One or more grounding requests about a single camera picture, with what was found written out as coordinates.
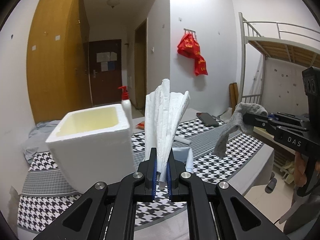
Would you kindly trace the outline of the person right hand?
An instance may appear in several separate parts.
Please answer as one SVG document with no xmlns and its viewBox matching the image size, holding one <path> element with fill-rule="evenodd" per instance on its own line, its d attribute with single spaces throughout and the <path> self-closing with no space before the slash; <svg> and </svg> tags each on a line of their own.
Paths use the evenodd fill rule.
<svg viewBox="0 0 320 240">
<path fill-rule="evenodd" d="M 307 182 L 307 177 L 305 175 L 306 162 L 302 158 L 299 152 L 295 152 L 295 165 L 294 165 L 294 182 L 298 187 L 303 187 Z"/>
</svg>

